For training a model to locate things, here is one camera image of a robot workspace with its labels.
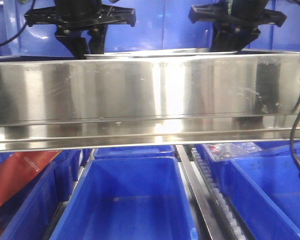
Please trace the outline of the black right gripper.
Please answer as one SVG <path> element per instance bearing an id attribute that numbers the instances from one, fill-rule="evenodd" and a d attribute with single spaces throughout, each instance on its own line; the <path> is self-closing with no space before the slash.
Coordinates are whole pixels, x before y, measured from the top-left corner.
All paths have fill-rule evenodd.
<path id="1" fill-rule="evenodd" d="M 213 23 L 211 52 L 241 51 L 256 40 L 260 25 L 281 27 L 287 16 L 266 8 L 267 0 L 219 0 L 213 4 L 193 5 L 189 19 Z"/>

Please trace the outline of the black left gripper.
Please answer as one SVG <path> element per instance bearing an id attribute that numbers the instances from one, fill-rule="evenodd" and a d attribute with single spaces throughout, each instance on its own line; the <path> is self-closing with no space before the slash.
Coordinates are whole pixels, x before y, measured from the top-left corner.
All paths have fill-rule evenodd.
<path id="1" fill-rule="evenodd" d="M 55 0 L 54 6 L 30 9 L 26 24 L 55 25 L 55 38 L 79 60 L 103 54 L 108 25 L 136 24 L 134 8 L 103 4 L 101 0 Z"/>

